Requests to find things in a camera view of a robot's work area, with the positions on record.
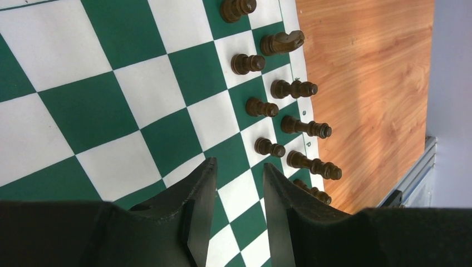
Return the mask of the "dark brown chess knight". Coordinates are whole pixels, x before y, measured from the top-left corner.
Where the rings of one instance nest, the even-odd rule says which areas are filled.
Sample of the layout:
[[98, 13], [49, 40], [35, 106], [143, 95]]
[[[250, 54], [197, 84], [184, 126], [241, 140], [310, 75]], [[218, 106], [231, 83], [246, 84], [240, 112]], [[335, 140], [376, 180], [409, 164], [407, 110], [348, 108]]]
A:
[[305, 36], [301, 30], [292, 31], [290, 34], [279, 32], [264, 36], [260, 41], [260, 50], [265, 56], [290, 53], [304, 44]]

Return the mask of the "dark brown chess pawn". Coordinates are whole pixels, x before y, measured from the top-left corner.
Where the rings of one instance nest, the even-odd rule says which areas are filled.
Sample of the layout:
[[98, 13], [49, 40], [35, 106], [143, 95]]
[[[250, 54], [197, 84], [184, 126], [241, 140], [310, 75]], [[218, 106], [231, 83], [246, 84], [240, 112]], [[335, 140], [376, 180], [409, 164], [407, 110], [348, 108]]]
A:
[[249, 72], [261, 71], [266, 66], [266, 60], [260, 55], [238, 54], [230, 62], [231, 69], [237, 75], [246, 75]]
[[256, 7], [256, 0], [226, 0], [220, 5], [220, 15], [225, 22], [234, 23], [254, 12]]
[[255, 97], [248, 99], [245, 110], [248, 115], [253, 117], [275, 117], [279, 114], [279, 108], [275, 103], [263, 102]]
[[273, 144], [269, 139], [260, 137], [254, 144], [256, 153], [261, 155], [271, 155], [274, 157], [283, 157], [286, 153], [284, 146], [280, 144]]

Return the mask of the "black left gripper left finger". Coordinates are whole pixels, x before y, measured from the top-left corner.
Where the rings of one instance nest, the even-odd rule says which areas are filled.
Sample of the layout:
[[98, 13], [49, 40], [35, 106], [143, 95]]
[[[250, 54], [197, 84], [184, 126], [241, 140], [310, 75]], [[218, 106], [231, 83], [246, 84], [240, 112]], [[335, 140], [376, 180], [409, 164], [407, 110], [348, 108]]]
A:
[[205, 266], [218, 162], [130, 209], [107, 201], [2, 201], [2, 266]]

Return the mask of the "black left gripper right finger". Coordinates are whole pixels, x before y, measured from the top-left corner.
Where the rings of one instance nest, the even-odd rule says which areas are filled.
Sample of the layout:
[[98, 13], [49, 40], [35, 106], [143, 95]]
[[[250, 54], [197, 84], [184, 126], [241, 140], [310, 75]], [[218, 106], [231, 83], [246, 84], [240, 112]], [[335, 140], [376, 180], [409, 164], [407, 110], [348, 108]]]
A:
[[471, 210], [366, 208], [353, 215], [264, 165], [273, 266], [470, 266]]

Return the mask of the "dark brown chess piece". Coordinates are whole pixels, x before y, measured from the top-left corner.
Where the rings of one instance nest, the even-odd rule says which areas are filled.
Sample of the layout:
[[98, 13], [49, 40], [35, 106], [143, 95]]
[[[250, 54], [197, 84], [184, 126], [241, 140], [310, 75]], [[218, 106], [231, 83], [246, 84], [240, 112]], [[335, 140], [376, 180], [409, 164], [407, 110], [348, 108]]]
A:
[[311, 97], [318, 92], [318, 86], [312, 82], [301, 82], [295, 80], [288, 83], [285, 80], [275, 80], [271, 84], [271, 95], [276, 99], [283, 99], [287, 96], [292, 98]]
[[284, 116], [281, 121], [281, 130], [286, 134], [304, 132], [310, 137], [317, 136], [322, 139], [332, 135], [332, 128], [327, 123], [317, 123], [315, 121], [304, 123], [293, 116]]
[[331, 201], [332, 201], [332, 198], [329, 196], [329, 194], [327, 194], [326, 192], [324, 191], [321, 191], [319, 190], [317, 187], [312, 187], [312, 188], [309, 188], [307, 186], [307, 184], [305, 184], [302, 180], [300, 179], [295, 179], [293, 181], [293, 183], [295, 185], [297, 185], [298, 187], [300, 187], [302, 190], [306, 191], [307, 193], [309, 193], [310, 195], [314, 196], [316, 199], [318, 199], [319, 201], [323, 202], [324, 204], [326, 205], [330, 205], [331, 204]]
[[332, 162], [323, 162], [320, 159], [309, 159], [298, 151], [291, 151], [287, 156], [287, 164], [296, 169], [308, 169], [311, 174], [321, 175], [326, 180], [339, 180], [342, 170]]

